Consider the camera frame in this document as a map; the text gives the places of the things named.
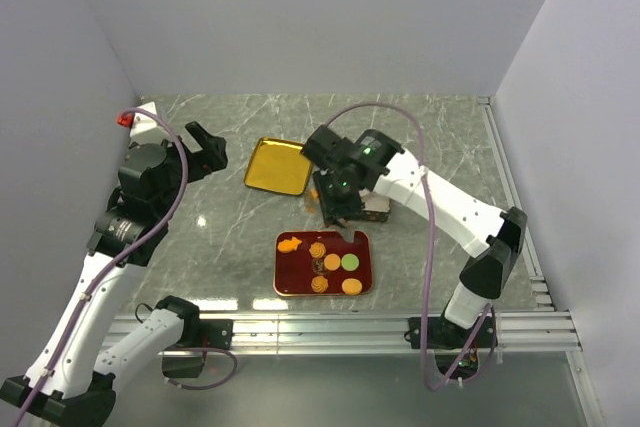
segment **round cookie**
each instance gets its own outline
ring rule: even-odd
[[[338,270],[340,268],[340,256],[338,254],[329,254],[324,258],[324,268],[327,270]]]
[[[353,272],[360,265],[360,259],[354,254],[345,254],[342,257],[342,268],[347,272]]]
[[[342,282],[342,291],[347,295],[358,295],[362,292],[362,282],[358,279],[345,279]]]

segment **orange cookie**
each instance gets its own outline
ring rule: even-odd
[[[311,290],[316,294],[321,294],[329,288],[329,281],[321,275],[314,277],[311,281]]]
[[[327,253],[327,248],[324,246],[322,242],[314,242],[313,244],[311,244],[309,253],[311,254],[311,257],[313,257],[314,259],[320,259],[324,257],[324,254]]]
[[[362,292],[362,282],[358,279],[346,279],[342,282],[342,291],[347,295],[358,295]]]
[[[327,270],[338,270],[340,268],[340,256],[329,254],[324,258],[324,268]]]
[[[302,243],[300,239],[297,237],[292,237],[290,239],[285,239],[278,242],[278,250],[283,254],[288,254],[289,252],[293,252],[294,250],[298,250],[298,246]]]

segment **white wall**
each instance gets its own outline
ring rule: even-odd
[[[494,94],[544,0],[88,0],[139,93]]]
[[[554,299],[609,425],[640,424],[640,0],[546,0],[496,97]]]
[[[135,102],[85,0],[0,0],[0,382],[42,350],[75,286]],[[0,402],[0,424],[17,409]]]

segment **cable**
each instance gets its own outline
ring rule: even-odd
[[[109,261],[109,263],[105,265],[103,269],[98,273],[98,275],[96,275],[96,277],[89,283],[89,285],[87,286],[87,289],[84,292],[85,295],[81,300],[78,301],[78,303],[76,304],[76,307],[73,309],[73,312],[69,317],[69,322],[67,322],[67,325],[64,331],[62,332],[62,335],[60,336],[60,340],[58,341],[58,345],[56,345],[56,348],[53,350],[53,353],[51,354],[51,358],[49,359],[49,362],[47,362],[47,365],[45,366],[42,375],[40,376],[36,384],[33,386],[33,388],[31,389],[31,392],[29,393],[26,400],[22,404],[22,407],[20,408],[20,412],[18,413],[18,417],[15,420],[15,422],[12,424],[13,427],[18,427],[20,425],[20,422],[22,421],[27,411],[29,410],[29,407],[33,403],[33,400],[36,398],[38,393],[44,388],[45,384],[47,383],[47,380],[51,375],[50,373],[53,371],[53,368],[55,367],[56,363],[62,356],[62,353],[65,347],[69,343],[69,339],[73,334],[73,329],[75,329],[80,319],[80,316],[82,315],[82,310],[84,309],[87,302],[91,299],[91,295],[93,295],[98,285],[100,285],[100,282],[105,278],[105,276],[109,272],[111,272],[111,270],[117,264],[119,264],[124,259],[129,257],[138,247],[140,247],[149,239],[154,237],[165,225],[169,223],[169,220],[171,220],[171,218],[173,217],[173,214],[178,209],[178,205],[180,205],[180,202],[182,201],[182,197],[184,197],[184,192],[187,188],[189,165],[187,163],[187,155],[184,151],[184,147],[182,146],[182,142],[180,141],[180,137],[178,137],[178,135],[171,129],[171,127],[169,127],[169,125],[164,120],[162,120],[160,117],[158,117],[155,114],[147,112],[146,110],[140,109],[138,107],[134,107],[131,109],[123,110],[120,113],[120,115],[126,115],[126,114],[134,114],[134,115],[141,114],[146,117],[149,117],[150,119],[154,120],[158,125],[160,125],[167,132],[167,134],[169,134],[169,137],[171,137],[171,140],[175,144],[176,149],[178,151],[178,156],[180,157],[180,164],[182,166],[178,195],[176,195],[176,198],[173,201],[173,204],[171,205],[171,207],[169,208],[165,216],[162,219],[160,219],[160,221],[149,232],[147,232],[145,235],[140,237],[137,241],[135,241],[133,244],[125,248],[122,252],[120,252],[113,259],[111,259],[111,261]]]
[[[179,352],[203,352],[203,353],[216,353],[216,354],[224,354],[227,357],[229,357],[232,361],[233,361],[233,367],[231,368],[231,372],[229,372],[227,374],[227,376],[224,379],[218,380],[217,382],[214,382],[212,384],[208,384],[208,385],[186,385],[186,384],[182,384],[180,382],[178,382],[175,379],[169,379],[165,377],[165,380],[171,384],[174,385],[176,387],[178,387],[179,389],[184,389],[184,390],[210,390],[210,389],[215,389],[216,387],[220,387],[223,384],[226,384],[229,380],[231,380],[231,377],[233,377],[236,373],[236,371],[238,370],[238,358],[233,355],[231,352],[229,352],[228,350],[222,350],[222,349],[215,349],[213,347],[189,347],[189,348],[181,348],[181,349],[177,349]]]
[[[394,110],[399,114],[404,115],[407,119],[409,119],[411,124],[413,124],[414,128],[416,129],[416,133],[418,135],[419,151],[416,158],[418,159],[420,166],[424,166],[425,143],[424,143],[424,134],[422,132],[422,127],[420,126],[420,122],[418,122],[418,119],[416,119],[411,113],[409,113],[405,109],[402,109],[401,107],[397,107],[393,104],[387,104],[385,102],[360,102],[357,104],[350,105],[349,107],[345,107],[338,113],[334,114],[332,117],[329,118],[329,120],[325,122],[325,125],[329,126],[338,117],[352,110],[359,109],[361,107],[383,107],[386,109]],[[442,376],[442,378],[439,379],[438,383],[436,384],[433,384],[431,380],[428,378],[429,369],[427,366],[427,359],[428,359],[427,326],[429,322],[429,297],[430,297],[430,290],[431,290],[431,276],[433,273],[434,250],[435,250],[435,244],[436,244],[436,217],[435,217],[435,207],[433,205],[433,198],[431,197],[431,190],[429,189],[429,181],[427,180],[427,173],[425,173],[425,175],[422,177],[421,183],[422,183],[422,188],[424,190],[425,199],[427,202],[427,211],[429,213],[429,240],[427,243],[427,256],[424,262],[424,287],[423,287],[423,299],[422,299],[422,313],[420,317],[420,370],[422,372],[422,382],[424,386],[428,390],[435,392],[437,390],[440,390],[442,387],[444,387],[447,384],[447,382],[451,378],[451,375],[453,375],[453,372],[456,370],[458,362],[462,360],[466,352],[469,350],[469,347],[471,346],[471,344],[475,341],[476,335],[480,331],[480,328],[482,327],[490,310],[494,317],[494,328],[493,328],[494,340],[492,342],[492,347],[489,352],[489,356],[484,362],[484,365],[482,366],[482,368],[480,368],[474,376],[463,381],[463,383],[467,383],[476,379],[479,375],[484,373],[484,371],[486,370],[486,366],[489,364],[489,361],[493,357],[495,344],[497,343],[497,331],[495,327],[495,312],[491,304],[488,303],[485,306],[484,311],[482,312],[482,315],[476,321],[473,327],[473,330],[471,331],[469,337],[467,338],[467,341],[465,342],[464,346],[460,350],[460,353],[456,357],[456,360],[449,367],[449,370],[447,370],[445,375]]]
[[[140,322],[141,324],[144,322],[144,320],[142,320],[139,316],[138,316],[138,309],[144,306],[149,312],[153,312],[153,307],[151,307],[149,304],[145,304],[144,302],[140,302],[138,305],[136,305],[136,310],[133,311],[133,315],[136,318],[136,320],[138,322]]]

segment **food item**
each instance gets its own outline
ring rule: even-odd
[[[329,281],[321,275],[314,277],[311,281],[311,290],[316,294],[321,294],[329,288]]]
[[[342,268],[348,272],[353,272],[360,265],[360,259],[354,254],[345,254],[342,256]]]
[[[327,248],[324,246],[322,242],[314,242],[313,244],[311,244],[309,253],[311,254],[311,257],[313,257],[314,259],[320,259],[324,257],[324,254],[327,253]]]
[[[289,252],[293,252],[294,250],[298,250],[298,246],[302,243],[300,239],[297,237],[292,237],[290,239],[285,239],[278,242],[278,251],[283,254],[288,254]]]
[[[342,282],[342,291],[347,295],[358,295],[362,292],[362,282],[358,279],[345,279]]]
[[[329,254],[324,258],[324,268],[327,270],[338,270],[340,268],[340,256]]]

